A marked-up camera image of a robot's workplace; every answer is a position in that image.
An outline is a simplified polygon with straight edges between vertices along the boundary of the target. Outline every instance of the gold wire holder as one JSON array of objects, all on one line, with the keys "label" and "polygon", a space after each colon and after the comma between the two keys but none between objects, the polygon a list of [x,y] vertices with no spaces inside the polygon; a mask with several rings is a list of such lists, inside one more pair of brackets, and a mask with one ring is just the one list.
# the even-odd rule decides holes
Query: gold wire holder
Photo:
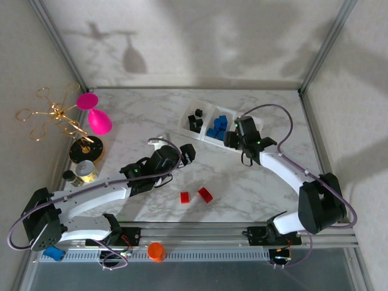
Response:
[{"label": "gold wire holder", "polygon": [[[80,88],[81,86],[77,82],[67,84],[65,88],[66,95],[63,98],[62,103],[55,103],[55,102],[52,102],[49,98],[51,89],[48,87],[42,87],[38,91],[36,91],[36,96],[42,99],[45,98],[47,100],[49,105],[47,112],[34,112],[31,109],[24,108],[16,114],[16,119],[20,121],[26,121],[31,116],[36,114],[48,115],[50,119],[46,120],[41,127],[35,127],[31,131],[30,138],[32,140],[40,141],[42,138],[44,138],[47,133],[47,129],[46,129],[47,125],[53,121],[57,121],[56,123],[54,123],[54,125],[63,129],[61,134],[65,136],[69,136],[75,139],[76,141],[78,141],[79,145],[82,147],[82,151],[87,152],[88,148],[82,145],[82,143],[84,143],[85,141],[93,143],[93,140],[91,140],[87,136],[87,132],[81,128],[81,125],[77,120],[71,119],[66,115],[71,109],[76,107],[76,105],[67,107],[65,102],[68,95],[78,92]],[[75,137],[76,134],[79,134],[81,138],[77,139]]]}]

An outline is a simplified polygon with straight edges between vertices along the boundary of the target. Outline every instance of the black round base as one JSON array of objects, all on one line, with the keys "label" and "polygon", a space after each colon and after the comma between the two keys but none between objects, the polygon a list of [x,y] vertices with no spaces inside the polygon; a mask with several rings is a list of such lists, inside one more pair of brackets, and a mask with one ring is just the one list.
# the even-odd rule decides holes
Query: black round base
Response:
[{"label": "black round base", "polygon": [[82,161],[92,161],[96,164],[104,155],[104,145],[102,141],[95,136],[88,136],[93,142],[79,138],[72,144],[69,156],[72,162],[79,164]]}]

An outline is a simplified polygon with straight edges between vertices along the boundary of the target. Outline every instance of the white wall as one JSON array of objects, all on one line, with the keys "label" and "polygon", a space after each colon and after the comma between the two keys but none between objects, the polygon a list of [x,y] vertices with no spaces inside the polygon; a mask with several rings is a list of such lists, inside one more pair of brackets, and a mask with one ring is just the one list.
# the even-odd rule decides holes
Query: white wall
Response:
[{"label": "white wall", "polygon": [[358,1],[308,92],[376,290],[388,290],[386,11],[386,0]]},{"label": "white wall", "polygon": [[[0,290],[10,290],[22,252],[8,248],[5,236],[35,190],[45,186],[55,190],[67,154],[63,147],[70,141],[58,129],[50,130],[40,142],[32,141],[31,129],[45,118],[34,116],[30,122],[15,118],[24,107],[47,108],[45,101],[35,97],[40,87],[51,87],[58,101],[64,86],[73,81],[26,0],[1,1],[0,70]],[[27,243],[23,232],[21,227],[15,235],[19,245]]]},{"label": "white wall", "polygon": [[297,88],[343,0],[45,0],[87,85]]}]

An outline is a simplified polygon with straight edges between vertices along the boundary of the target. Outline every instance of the blue block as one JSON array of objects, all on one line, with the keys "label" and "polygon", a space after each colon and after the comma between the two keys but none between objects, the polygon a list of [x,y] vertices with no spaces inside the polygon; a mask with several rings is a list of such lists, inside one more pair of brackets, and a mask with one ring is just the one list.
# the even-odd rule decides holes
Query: blue block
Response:
[{"label": "blue block", "polygon": [[221,121],[221,123],[228,123],[228,119],[226,118],[226,115],[220,115],[219,116],[219,120]]},{"label": "blue block", "polygon": [[224,140],[224,136],[225,136],[225,132],[218,132],[217,139],[219,139],[220,141],[223,141]]},{"label": "blue block", "polygon": [[64,250],[57,249],[56,247],[48,247],[43,252],[43,255],[53,258],[56,262],[62,261],[65,254]]},{"label": "blue block", "polygon": [[208,129],[206,135],[211,138],[216,138],[218,131],[215,129]]}]

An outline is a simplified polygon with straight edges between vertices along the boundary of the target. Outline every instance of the pink object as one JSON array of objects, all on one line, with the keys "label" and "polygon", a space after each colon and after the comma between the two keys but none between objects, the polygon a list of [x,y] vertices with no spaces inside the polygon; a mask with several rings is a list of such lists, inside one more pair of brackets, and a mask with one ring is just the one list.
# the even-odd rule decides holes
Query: pink object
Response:
[{"label": "pink object", "polygon": [[90,110],[88,122],[93,132],[97,135],[106,135],[113,127],[108,114],[99,109],[94,109],[98,103],[98,96],[93,93],[82,94],[77,100],[81,110]]}]

